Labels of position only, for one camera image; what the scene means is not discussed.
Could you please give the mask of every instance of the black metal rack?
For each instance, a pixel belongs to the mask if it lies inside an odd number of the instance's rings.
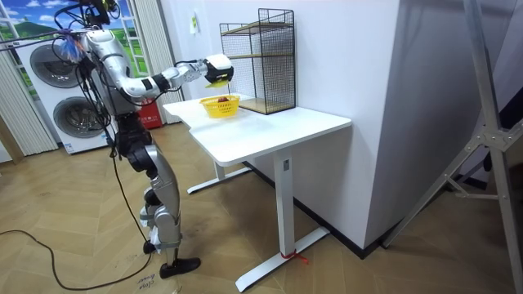
[[[273,114],[296,107],[294,12],[258,9],[251,24],[220,24],[221,47],[235,68],[239,107]]]

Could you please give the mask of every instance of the herringbone floor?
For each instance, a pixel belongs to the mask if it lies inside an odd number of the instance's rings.
[[[183,294],[237,293],[234,281],[278,252],[274,190],[249,173],[188,196],[188,187],[214,177],[211,159],[182,124],[153,133],[180,183],[180,254],[199,256],[203,264],[191,274],[162,280],[152,276],[164,263],[155,255],[137,276],[89,293],[171,294],[177,285]],[[107,154],[98,149],[69,156],[60,149],[0,167],[0,231],[25,229],[54,248],[57,272],[70,287],[120,278],[147,258]],[[125,161],[118,168],[138,213],[147,178]],[[295,218],[297,238],[317,226],[297,209]],[[291,260],[248,293],[513,292],[496,202],[443,195],[389,250],[379,248],[364,261],[332,236],[303,255],[309,265]],[[19,234],[0,236],[0,289],[6,294],[67,292],[52,277],[46,249]]]

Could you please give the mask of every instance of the humanoid robot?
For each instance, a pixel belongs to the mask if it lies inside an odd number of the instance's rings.
[[[144,253],[155,249],[165,252],[167,262],[159,271],[161,278],[195,270],[200,265],[199,258],[178,258],[181,215],[177,179],[151,134],[142,125],[137,110],[146,98],[159,96],[169,89],[179,89],[184,83],[201,76],[211,84],[230,81],[234,72],[231,62],[218,54],[202,60],[177,62],[174,67],[154,76],[132,78],[129,61],[118,39],[110,30],[98,29],[109,23],[106,9],[110,10],[114,1],[80,0],[72,8],[82,5],[96,8],[99,15],[91,9],[92,13],[85,17],[90,25],[85,25],[84,31],[79,33],[72,32],[85,49],[85,57],[78,67],[82,75],[91,75],[91,90],[95,88],[101,93],[103,104],[117,123],[116,150],[135,171],[145,171],[150,179],[150,189],[145,191],[144,197],[146,215],[142,217],[147,219],[151,229],[157,227],[160,244],[155,246],[146,242]]]

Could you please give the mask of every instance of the red bag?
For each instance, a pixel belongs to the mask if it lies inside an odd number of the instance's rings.
[[[153,98],[147,98],[143,100],[141,103],[143,105],[140,111],[138,111],[138,114],[140,115],[141,123],[144,124],[145,128],[152,129],[155,127],[161,127],[162,126],[162,119],[160,118],[160,112],[158,111],[158,106],[156,105],[156,102],[153,102]]]

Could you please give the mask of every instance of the desk top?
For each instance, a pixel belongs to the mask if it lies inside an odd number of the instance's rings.
[[[276,114],[238,109],[229,118],[210,118],[199,100],[163,106],[189,128],[198,144],[223,167],[349,127],[352,121],[297,107]]]

